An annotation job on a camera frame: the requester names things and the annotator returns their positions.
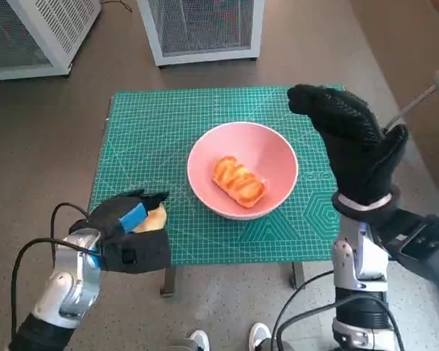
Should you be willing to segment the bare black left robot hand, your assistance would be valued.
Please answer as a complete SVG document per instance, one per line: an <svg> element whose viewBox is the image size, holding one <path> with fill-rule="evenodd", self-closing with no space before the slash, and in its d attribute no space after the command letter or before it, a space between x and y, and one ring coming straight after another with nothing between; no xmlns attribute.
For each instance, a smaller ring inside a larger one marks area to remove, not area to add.
<svg viewBox="0 0 439 351"><path fill-rule="evenodd" d="M69 232L91 227L110 238L162 230L167 221L163 203L168 196L168 192L146 193L143 189L118 194L99 204L88 219L75 222Z"/></svg>

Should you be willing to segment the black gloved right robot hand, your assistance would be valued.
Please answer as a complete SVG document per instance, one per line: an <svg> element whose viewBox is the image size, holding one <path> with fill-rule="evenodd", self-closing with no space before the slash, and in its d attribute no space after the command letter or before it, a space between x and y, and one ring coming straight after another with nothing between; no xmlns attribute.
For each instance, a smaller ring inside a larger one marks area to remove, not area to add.
<svg viewBox="0 0 439 351"><path fill-rule="evenodd" d="M404 124L383 132L368 104L349 91L298 84L287 96L290 111L308 116L323 139L340 194L365 206L389 194L409 138Z"/></svg>

